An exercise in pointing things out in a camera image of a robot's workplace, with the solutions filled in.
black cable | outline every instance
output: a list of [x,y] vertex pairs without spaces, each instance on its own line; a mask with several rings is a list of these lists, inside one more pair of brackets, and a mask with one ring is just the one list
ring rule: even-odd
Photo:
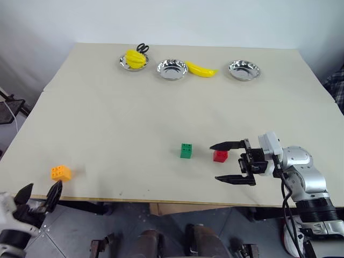
[[[300,258],[304,258],[304,255],[303,253],[301,252],[300,250],[300,247],[299,247],[299,243],[298,243],[298,240],[297,240],[297,233],[296,233],[296,226],[295,226],[295,222],[294,222],[294,219],[292,217],[292,213],[291,213],[291,210],[289,208],[289,204],[288,204],[288,199],[291,197],[292,195],[292,190],[291,188],[288,186],[287,182],[286,182],[286,179],[283,175],[283,173],[280,174],[280,177],[282,179],[282,195],[284,197],[283,199],[283,204],[282,204],[282,209],[283,209],[283,217],[284,217],[284,220],[285,220],[285,225],[286,225],[286,228],[290,234],[290,237],[297,249],[297,253],[299,254],[299,257]],[[284,192],[284,186],[287,188],[288,190],[288,194],[285,195],[285,192]],[[292,229],[293,229],[293,232],[291,232],[291,229],[288,225],[288,220],[287,220],[287,216],[286,216],[286,207],[288,209],[288,213],[289,213],[289,216],[290,216],[290,221],[291,221],[291,225],[292,225]]]

red lego block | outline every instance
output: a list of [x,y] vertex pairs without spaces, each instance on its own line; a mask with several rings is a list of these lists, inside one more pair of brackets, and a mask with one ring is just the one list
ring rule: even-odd
[[228,158],[227,151],[215,150],[213,154],[213,161],[224,163]]

orange lego block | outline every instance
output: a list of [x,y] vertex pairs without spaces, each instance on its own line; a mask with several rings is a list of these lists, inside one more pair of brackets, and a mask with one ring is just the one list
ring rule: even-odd
[[71,180],[71,171],[64,165],[60,165],[58,167],[52,168],[51,173],[52,180],[58,181],[68,181]]

yellow banana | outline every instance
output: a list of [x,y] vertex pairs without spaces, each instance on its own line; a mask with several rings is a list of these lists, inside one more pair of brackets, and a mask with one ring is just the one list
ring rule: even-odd
[[146,57],[133,49],[129,49],[125,54],[125,61],[131,68],[139,69],[146,64]]
[[201,77],[212,77],[218,72],[218,70],[203,68],[189,61],[185,61],[185,63],[187,64],[189,71],[191,73],[196,74]]

gray floor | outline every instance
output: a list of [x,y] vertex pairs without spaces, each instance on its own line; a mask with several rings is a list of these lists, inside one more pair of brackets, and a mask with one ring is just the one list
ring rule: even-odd
[[237,237],[245,243],[258,244],[260,257],[291,257],[281,243],[279,220],[250,222],[242,213],[240,208],[226,208],[157,217],[149,214],[147,204],[118,203],[112,215],[97,216],[58,206],[46,218],[40,235],[28,244],[27,257],[89,257],[92,239],[114,233],[121,238],[119,246],[112,251],[108,248],[99,257],[122,258],[147,229],[164,234],[170,250],[168,256],[183,256],[184,229],[188,223],[211,227],[228,247],[230,238]]

